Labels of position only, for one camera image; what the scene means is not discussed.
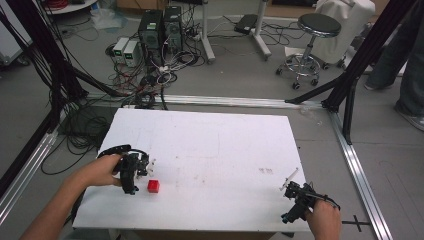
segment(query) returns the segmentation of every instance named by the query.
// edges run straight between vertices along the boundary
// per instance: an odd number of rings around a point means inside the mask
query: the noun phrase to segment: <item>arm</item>
[[[72,205],[87,187],[121,185],[120,180],[112,176],[112,170],[120,158],[120,155],[103,156],[67,177],[20,239],[58,239]]]
[[[314,212],[311,213],[307,210],[305,217],[312,234],[315,236],[315,240],[339,239],[342,222],[338,208],[334,208],[330,203],[317,200]]]

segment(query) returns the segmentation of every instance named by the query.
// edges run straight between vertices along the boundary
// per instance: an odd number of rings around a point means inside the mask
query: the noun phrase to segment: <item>aluminum frame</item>
[[[285,103],[284,100],[274,99],[248,99],[248,98],[224,98],[224,97],[197,97],[197,96],[178,96],[169,95],[166,97],[169,104],[182,105],[204,105],[204,106],[226,106],[226,107],[254,107],[254,108],[273,108],[273,109],[300,109],[303,106],[321,108],[321,103],[314,101],[305,101],[303,104],[294,105]],[[346,162],[355,181],[358,192],[361,196],[365,209],[370,218],[374,233],[380,240],[393,239],[390,230],[386,224],[383,214],[374,197],[372,189],[362,169],[361,163],[356,155],[355,149],[349,145],[342,134],[342,126],[337,113],[330,113],[333,128],[336,132],[340,145],[343,149]],[[45,134],[33,155],[27,161],[24,168],[15,178],[8,191],[0,202],[0,225],[4,222],[10,210],[19,199],[29,181],[34,176],[44,157],[48,154],[57,138],[57,129],[52,134]]]

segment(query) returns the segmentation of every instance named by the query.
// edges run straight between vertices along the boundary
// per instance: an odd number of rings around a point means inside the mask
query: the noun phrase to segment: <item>pants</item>
[[[405,62],[397,104],[411,116],[424,116],[424,0],[412,7],[397,34],[382,53],[367,85],[382,88],[394,83]]]

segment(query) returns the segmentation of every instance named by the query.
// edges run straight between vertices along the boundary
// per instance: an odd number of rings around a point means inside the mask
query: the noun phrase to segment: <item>concrete floor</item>
[[[87,14],[82,12],[61,16],[59,23],[81,22],[89,17]],[[216,26],[224,21],[226,20],[222,18],[211,20],[210,24]],[[284,26],[289,23],[278,19],[268,21]],[[65,44],[91,75],[110,83],[108,76],[114,73],[113,65],[104,51],[108,45],[116,42],[119,36],[134,34],[137,27],[137,21],[129,20],[122,29],[113,32],[100,30],[97,33],[90,23],[87,23],[78,26],[78,30],[84,30],[78,32],[79,37],[74,35],[65,39]],[[272,43],[272,40],[266,37],[264,39]],[[292,39],[290,46],[302,47],[308,40],[307,36],[301,40]],[[273,55],[265,62],[261,54],[255,53],[259,49],[250,37],[230,40],[211,38],[210,41],[214,45],[216,62],[178,71],[178,80],[166,89],[166,95],[284,100],[313,89],[309,81],[305,81],[302,82],[301,88],[295,91],[291,88],[290,74],[275,74],[275,70],[285,58],[283,46],[270,45]],[[331,81],[341,71],[334,66],[322,71],[319,85]],[[49,107],[48,88],[43,85],[32,66],[11,66],[1,71],[0,77],[0,151],[3,153],[0,174],[4,174],[44,119]],[[351,134],[353,146],[393,239],[424,239],[424,190],[419,185],[424,180],[424,133],[412,127],[393,109],[399,95],[400,79],[391,89],[378,92],[365,90],[362,87],[365,79],[366,76],[363,76],[357,86]],[[93,87],[85,83],[82,85],[90,93],[98,93]],[[329,92],[316,96],[312,101],[324,100],[328,94]],[[288,116],[306,179],[314,182],[318,192],[327,193],[341,205],[342,220],[354,221],[355,215],[358,221],[369,222],[326,110],[313,109],[305,114],[305,111],[299,109],[172,104],[168,107],[177,111]],[[89,152],[72,170],[95,156],[95,151]],[[77,158],[65,147],[61,147],[52,155],[48,167],[50,170],[62,169]],[[7,218],[1,223],[0,235],[7,236],[7,239],[17,239],[72,170],[55,176],[46,176],[37,171]],[[68,224],[62,236],[72,231]],[[92,235],[95,234],[87,233],[75,238],[88,239],[88,236]],[[361,226],[359,231],[354,225],[343,225],[341,239],[375,238],[370,226]],[[277,233],[271,239],[288,238]],[[293,239],[313,237],[310,233],[299,233]]]

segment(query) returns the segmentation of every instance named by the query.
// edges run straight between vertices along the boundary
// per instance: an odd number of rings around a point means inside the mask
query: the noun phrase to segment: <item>red cube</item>
[[[158,193],[159,192],[159,181],[158,180],[149,180],[147,184],[147,191],[150,193]]]

